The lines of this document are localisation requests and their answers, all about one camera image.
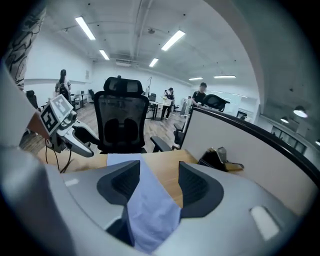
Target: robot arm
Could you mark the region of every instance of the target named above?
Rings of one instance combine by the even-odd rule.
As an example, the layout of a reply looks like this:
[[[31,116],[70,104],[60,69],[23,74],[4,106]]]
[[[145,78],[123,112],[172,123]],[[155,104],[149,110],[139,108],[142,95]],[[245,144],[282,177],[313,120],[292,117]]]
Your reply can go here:
[[[97,144],[98,137],[90,127],[78,120],[77,113],[63,95],[50,99],[40,117],[50,136],[52,150],[61,153],[68,147],[86,158],[94,155],[86,143]]]

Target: chair armrest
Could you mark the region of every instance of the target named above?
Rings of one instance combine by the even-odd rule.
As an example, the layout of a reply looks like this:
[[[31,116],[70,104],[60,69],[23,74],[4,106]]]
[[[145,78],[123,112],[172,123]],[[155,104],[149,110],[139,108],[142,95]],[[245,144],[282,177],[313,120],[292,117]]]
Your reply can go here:
[[[151,141],[154,143],[153,152],[164,152],[164,151],[172,151],[171,147],[165,143],[165,141],[158,136],[152,136]]]
[[[181,132],[183,130],[182,127],[179,124],[174,123],[173,125],[178,130],[178,132]]]

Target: light blue fabric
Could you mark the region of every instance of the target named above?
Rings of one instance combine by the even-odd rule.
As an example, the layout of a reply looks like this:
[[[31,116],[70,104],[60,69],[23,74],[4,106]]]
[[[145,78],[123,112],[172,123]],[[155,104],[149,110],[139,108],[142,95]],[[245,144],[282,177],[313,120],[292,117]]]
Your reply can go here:
[[[127,204],[134,247],[151,254],[178,227],[181,208],[141,154],[108,154],[107,166],[133,160],[140,161],[140,182]]]

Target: wooden desk surface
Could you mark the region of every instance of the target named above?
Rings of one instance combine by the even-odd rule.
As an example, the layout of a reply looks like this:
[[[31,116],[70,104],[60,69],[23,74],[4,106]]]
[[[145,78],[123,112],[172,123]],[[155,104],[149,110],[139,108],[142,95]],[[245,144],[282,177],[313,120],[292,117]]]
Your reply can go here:
[[[59,167],[62,169],[68,162],[69,151],[63,151],[56,154],[59,161]],[[39,151],[37,157],[46,163],[46,148]],[[183,207],[182,191],[178,184],[179,179],[179,161],[196,164],[198,161],[186,150],[174,150],[168,152],[145,153],[142,154],[143,159],[149,166],[151,171],[158,178],[168,194],[181,208]],[[66,172],[85,171],[105,167],[107,165],[108,155],[96,154],[93,157],[83,157],[72,152],[71,163]],[[51,165],[57,165],[54,152],[47,150],[47,160]]]

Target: black bag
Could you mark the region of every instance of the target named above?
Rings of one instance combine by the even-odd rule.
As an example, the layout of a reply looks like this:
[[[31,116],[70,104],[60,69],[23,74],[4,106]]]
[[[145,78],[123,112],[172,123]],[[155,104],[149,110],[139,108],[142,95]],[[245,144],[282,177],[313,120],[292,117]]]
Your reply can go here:
[[[69,101],[69,93],[67,88],[65,87],[65,83],[60,84],[59,94],[62,94],[66,98],[66,100]]]

